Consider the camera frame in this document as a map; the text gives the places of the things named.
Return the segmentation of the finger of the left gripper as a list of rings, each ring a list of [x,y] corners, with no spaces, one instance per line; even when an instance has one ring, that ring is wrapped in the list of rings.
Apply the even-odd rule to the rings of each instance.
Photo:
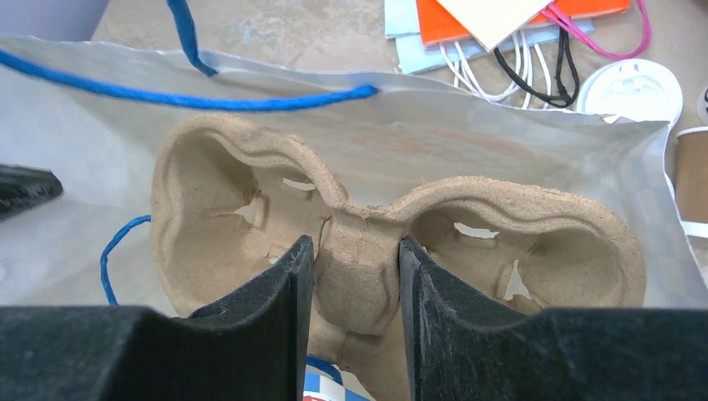
[[[1,164],[1,221],[59,198],[63,185],[50,170]]]

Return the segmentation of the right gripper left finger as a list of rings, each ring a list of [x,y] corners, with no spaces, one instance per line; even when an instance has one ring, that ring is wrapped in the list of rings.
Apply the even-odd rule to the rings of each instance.
[[[314,246],[186,318],[147,307],[3,307],[4,400],[299,400]]]

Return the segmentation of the two-cup pulp cup carrier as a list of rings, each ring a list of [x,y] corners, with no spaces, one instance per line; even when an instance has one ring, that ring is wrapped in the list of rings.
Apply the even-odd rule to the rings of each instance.
[[[508,305],[640,307],[646,267],[624,220],[581,195],[480,176],[436,180],[389,206],[359,206],[300,138],[227,114],[178,123],[157,157],[150,229],[180,316],[262,273],[300,236],[315,246],[308,348],[377,400],[409,397],[398,249],[412,236],[472,287]]]

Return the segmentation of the checkered paper bakery bag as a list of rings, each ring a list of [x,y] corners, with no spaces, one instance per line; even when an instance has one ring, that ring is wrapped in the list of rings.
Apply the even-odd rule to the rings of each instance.
[[[154,140],[154,166],[168,134],[198,114],[227,114],[300,138],[324,161],[359,206],[389,206],[420,185],[480,176],[536,185],[598,201],[634,232],[645,260],[641,307],[704,309],[707,289],[665,183],[663,122],[610,123],[598,115],[523,111],[497,106],[455,89],[397,74],[304,74],[211,53],[221,76],[208,79],[176,53],[111,43],[55,43],[3,38],[9,53],[43,67],[111,84],[214,98],[314,94],[372,83],[369,99],[274,114],[189,111],[88,94],[3,70],[1,80],[20,94],[24,126],[90,132],[98,127]],[[152,180],[129,165],[129,155],[93,147],[94,163],[116,159],[111,177],[126,195],[137,184],[151,198]]]

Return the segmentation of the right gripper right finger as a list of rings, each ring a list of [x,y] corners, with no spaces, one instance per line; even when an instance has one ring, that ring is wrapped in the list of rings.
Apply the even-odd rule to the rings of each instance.
[[[518,312],[440,267],[410,236],[398,257],[414,400],[704,400],[707,313]]]

